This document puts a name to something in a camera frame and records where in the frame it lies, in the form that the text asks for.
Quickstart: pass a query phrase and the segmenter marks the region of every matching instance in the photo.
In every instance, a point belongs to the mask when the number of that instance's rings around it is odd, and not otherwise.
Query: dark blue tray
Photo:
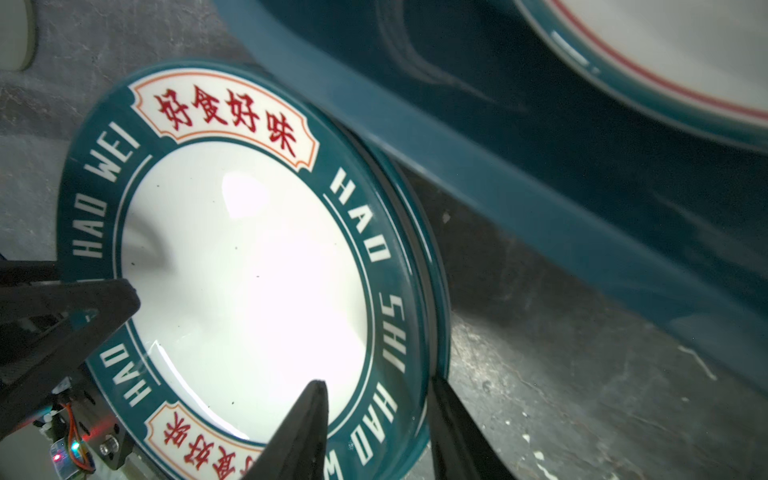
[[[283,83],[768,392],[768,157],[623,106],[485,2],[217,4]]]

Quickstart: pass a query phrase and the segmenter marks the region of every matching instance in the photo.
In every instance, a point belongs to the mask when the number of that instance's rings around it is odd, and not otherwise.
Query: white paint chip
[[[707,364],[704,363],[704,361],[701,359],[699,354],[696,353],[695,350],[688,349],[682,345],[678,345],[677,349],[680,350],[682,353],[687,353],[688,355],[691,355],[696,360],[696,363],[701,365],[701,368],[704,370],[704,373],[706,373],[707,376],[710,377],[710,380],[712,380],[713,382],[717,381],[717,376],[714,373],[712,373],[712,370],[710,370],[710,367],[708,367]]]
[[[536,466],[538,467],[539,470],[544,472],[544,476],[547,477],[547,480],[559,480],[559,478],[557,478],[556,476],[552,475],[550,472],[547,472],[547,469],[542,467],[538,463],[536,464]]]

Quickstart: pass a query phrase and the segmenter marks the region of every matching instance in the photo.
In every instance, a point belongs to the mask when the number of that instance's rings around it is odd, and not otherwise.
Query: bolt
[[[98,451],[103,457],[106,457],[110,453],[117,453],[118,449],[120,449],[120,443],[112,435],[107,435],[104,442],[98,446]]]

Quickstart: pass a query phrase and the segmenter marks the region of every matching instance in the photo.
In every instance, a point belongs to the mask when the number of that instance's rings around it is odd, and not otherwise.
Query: red wire
[[[72,440],[80,439],[80,435],[78,434],[78,427],[74,423],[74,413],[72,413],[72,407],[70,406],[70,404],[66,404],[64,405],[64,408],[67,409],[67,413],[69,414],[69,435],[67,437],[67,453],[69,454],[69,458],[70,460],[72,460],[72,463],[74,463],[77,467],[85,470],[86,472],[93,472],[94,471],[93,467],[80,462],[80,460],[77,460],[74,454],[72,453],[72,450],[70,448],[72,445]]]

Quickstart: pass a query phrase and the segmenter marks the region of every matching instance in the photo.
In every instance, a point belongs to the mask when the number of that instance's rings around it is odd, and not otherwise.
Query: gray stone surface
[[[68,142],[117,79],[172,58],[250,60],[207,0],[35,6],[34,63],[0,72],[0,253],[15,260],[55,257]],[[765,398],[409,177],[449,275],[450,382],[520,478],[768,478]],[[433,478],[428,453],[408,478]]]

